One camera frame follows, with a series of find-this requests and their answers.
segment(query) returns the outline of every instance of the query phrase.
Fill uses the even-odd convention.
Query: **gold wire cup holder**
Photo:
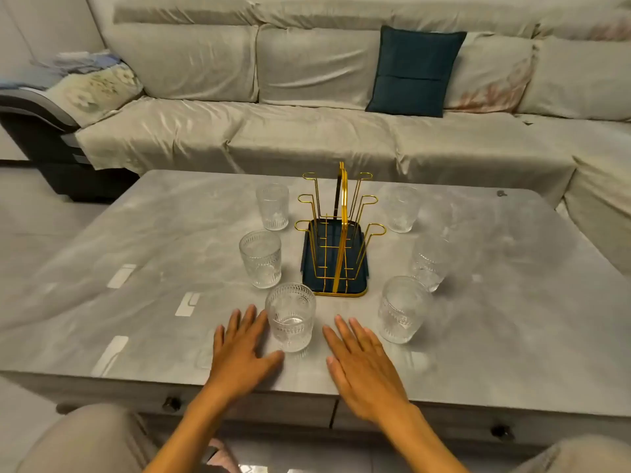
[[[365,206],[378,203],[372,194],[359,197],[362,181],[372,179],[370,173],[360,173],[348,212],[348,173],[344,163],[339,164],[333,215],[322,215],[320,191],[315,173],[302,177],[313,181],[313,194],[300,194],[298,201],[311,205],[312,219],[296,221],[294,227],[305,233],[302,250],[302,283],[317,295],[359,297],[368,290],[367,248],[373,236],[383,236],[386,227],[371,222],[362,232],[360,220]]]

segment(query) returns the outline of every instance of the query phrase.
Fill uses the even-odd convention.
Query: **marble tabletop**
[[[254,191],[265,182],[289,187],[281,282],[300,281],[304,233],[293,223],[311,211],[296,198],[312,182],[151,171],[3,306],[0,373],[203,384],[214,328],[235,307],[262,308],[268,293],[248,282],[238,247],[262,228]],[[364,182],[362,193],[389,186]],[[532,191],[415,187],[423,206],[414,229],[368,248],[367,294],[318,296],[309,347],[260,388],[335,395],[322,325],[340,314],[376,328],[384,283],[408,273],[418,235],[438,230],[457,248],[453,271],[412,341],[384,341],[411,399],[630,417],[625,278]],[[323,213],[334,196],[335,180],[321,180]],[[364,211],[368,222],[384,223],[378,204]],[[267,338],[262,351],[276,348]]]

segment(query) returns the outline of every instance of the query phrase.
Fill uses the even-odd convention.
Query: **beige pants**
[[[140,419],[115,405],[90,405],[53,425],[18,473],[141,473],[158,452]],[[513,473],[629,473],[631,447],[605,437],[562,441]]]

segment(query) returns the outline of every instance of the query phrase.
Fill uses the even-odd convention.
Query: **sofa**
[[[382,26],[467,32],[442,118],[365,111]],[[151,169],[334,177],[344,161],[351,177],[534,190],[631,276],[628,9],[122,0],[103,35],[140,96],[81,128],[36,116],[86,172],[22,145],[42,172],[64,165],[67,185],[89,174],[93,197],[116,197]],[[13,135],[35,108],[6,112],[7,102],[0,93]]]

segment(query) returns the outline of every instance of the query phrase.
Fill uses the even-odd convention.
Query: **coffee table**
[[[264,182],[289,187],[281,282],[300,281],[304,233],[293,223],[311,211],[296,198],[312,182],[151,171],[4,306],[0,374],[60,404],[115,401],[181,414],[208,376],[214,328],[235,307],[264,305],[268,291],[249,284],[238,248],[262,228],[254,190]],[[389,184],[364,182],[362,193],[380,196]],[[373,238],[367,294],[318,296],[309,347],[289,355],[230,418],[370,429],[338,402],[320,329],[336,314],[376,328],[381,289],[408,272],[415,237],[457,211],[471,232],[434,311],[410,343],[385,342],[409,397],[446,438],[631,439],[625,278],[532,191],[414,187],[425,199],[420,219],[408,234]],[[334,196],[335,180],[320,180],[329,214]],[[367,206],[367,222],[384,222],[379,205]],[[275,348],[266,339],[262,351]]]

